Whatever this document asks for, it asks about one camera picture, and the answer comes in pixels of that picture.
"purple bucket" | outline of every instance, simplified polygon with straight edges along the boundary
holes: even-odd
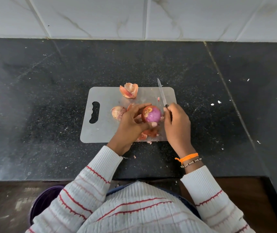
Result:
[[[51,202],[58,197],[59,193],[61,192],[61,190],[63,190],[63,188],[63,185],[55,185],[44,190],[42,193],[39,194],[39,196],[37,196],[37,198],[34,200],[31,206],[31,210],[29,213],[30,226],[34,224],[33,219],[49,207]]]

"cutting board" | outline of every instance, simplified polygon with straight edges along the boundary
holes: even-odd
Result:
[[[171,87],[163,87],[164,95],[168,104],[175,102],[174,89]],[[90,123],[93,113],[93,102],[100,104],[98,111],[98,121]],[[80,140],[84,143],[105,143],[109,142],[116,133],[119,121],[114,119],[111,109],[121,105],[128,108],[131,103],[152,103],[157,106],[163,114],[163,102],[158,87],[139,87],[138,94],[134,99],[125,98],[119,91],[119,87],[92,87],[89,90],[84,121],[82,124]],[[167,141],[163,122],[159,122],[159,136],[148,137],[146,140],[140,141]]]

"tiled wall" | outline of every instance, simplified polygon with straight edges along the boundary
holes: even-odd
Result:
[[[0,37],[277,42],[277,0],[0,0]]]

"hand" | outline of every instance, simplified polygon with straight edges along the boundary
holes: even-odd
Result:
[[[170,104],[168,108],[164,107],[163,110],[166,137],[179,158],[195,153],[196,151],[190,141],[190,120],[188,115],[175,103]]]
[[[137,140],[143,131],[158,126],[156,122],[137,124],[134,121],[134,118],[141,113],[141,110],[149,105],[151,105],[151,103],[135,105],[128,112],[123,114],[117,132],[107,144],[107,146],[119,156],[130,149],[132,143]]]

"bracelet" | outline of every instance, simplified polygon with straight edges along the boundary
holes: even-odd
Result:
[[[175,159],[178,160],[178,161],[180,161],[181,164],[183,165],[183,162],[184,162],[185,160],[189,160],[189,159],[192,159],[192,158],[197,157],[197,156],[199,156],[198,153],[194,153],[194,154],[189,154],[189,155],[187,155],[187,156],[185,156],[185,157],[183,157],[183,158],[181,158],[181,159],[179,159],[179,158],[175,158]]]
[[[189,164],[182,165],[182,166],[180,166],[180,167],[187,167],[188,165],[193,164],[193,163],[195,163],[195,162],[197,162],[197,161],[199,161],[199,160],[202,160],[202,158],[196,159],[196,160],[190,162]]]

